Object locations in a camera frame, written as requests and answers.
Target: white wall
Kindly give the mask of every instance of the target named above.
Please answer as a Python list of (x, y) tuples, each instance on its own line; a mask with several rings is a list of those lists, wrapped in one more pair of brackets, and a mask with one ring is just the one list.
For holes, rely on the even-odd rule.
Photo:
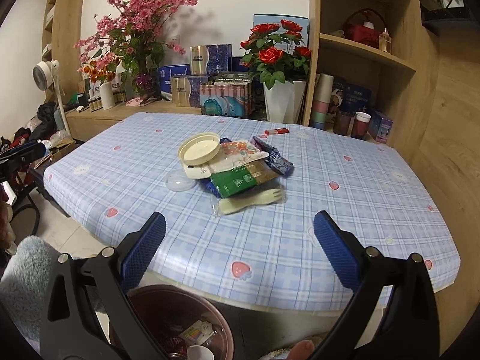
[(17, 0), (0, 27), (0, 135), (24, 126), (45, 100), (32, 76), (42, 60), (47, 0)]
[[(93, 15), (117, 15), (106, 0), (83, 0), (81, 37), (96, 32)], [(198, 0), (195, 7), (184, 7), (170, 24), (170, 40), (180, 35), (186, 49), (200, 44), (232, 44), (233, 54), (242, 56), (240, 42), (246, 40), (254, 14), (309, 15), (309, 0)], [(188, 63), (185, 57), (168, 55), (165, 64)]]

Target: white fan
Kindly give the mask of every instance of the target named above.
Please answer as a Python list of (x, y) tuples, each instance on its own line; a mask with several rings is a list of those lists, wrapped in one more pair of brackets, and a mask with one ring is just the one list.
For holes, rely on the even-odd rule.
[(52, 84), (57, 96), (58, 108), (60, 109), (61, 117), (63, 124), (65, 126), (68, 135), (71, 136), (70, 128), (68, 127), (67, 118), (65, 116), (65, 111), (63, 109), (62, 97), (60, 95), (60, 84), (59, 84), (59, 67), (60, 63), (57, 60), (39, 62), (33, 68), (33, 79), (35, 84), (41, 91), (46, 91)]

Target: perfume bottle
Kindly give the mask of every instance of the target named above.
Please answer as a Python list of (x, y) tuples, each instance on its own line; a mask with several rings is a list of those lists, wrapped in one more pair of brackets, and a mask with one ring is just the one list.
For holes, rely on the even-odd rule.
[(392, 54), (392, 37), (388, 34), (387, 29), (380, 34), (378, 49)]

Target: blue plaid tablecloth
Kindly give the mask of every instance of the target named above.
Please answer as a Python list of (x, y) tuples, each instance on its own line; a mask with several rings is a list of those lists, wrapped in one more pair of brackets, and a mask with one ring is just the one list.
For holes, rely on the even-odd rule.
[[(177, 150), (212, 131), (232, 140), (265, 137), (295, 169), (280, 178), (286, 201), (216, 217), (198, 183), (172, 192)], [(312, 224), (326, 210), (342, 230), (385, 256), (426, 260), (434, 289), (452, 284), (460, 258), (428, 192), (392, 148), (298, 125), (226, 117), (138, 113), (50, 166), (47, 191), (105, 244), (118, 245), (154, 211), (167, 235), (150, 269), (212, 298), (254, 308), (339, 311), (351, 297), (316, 241)], [(381, 304), (387, 302), (388, 290)]]

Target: green package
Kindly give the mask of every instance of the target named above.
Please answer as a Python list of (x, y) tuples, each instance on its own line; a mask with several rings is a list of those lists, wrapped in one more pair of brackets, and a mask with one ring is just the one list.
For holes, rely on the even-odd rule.
[(226, 172), (214, 173), (210, 176), (210, 180), (220, 196), (228, 198), (277, 176), (277, 173), (272, 171), (265, 161), (259, 160)]

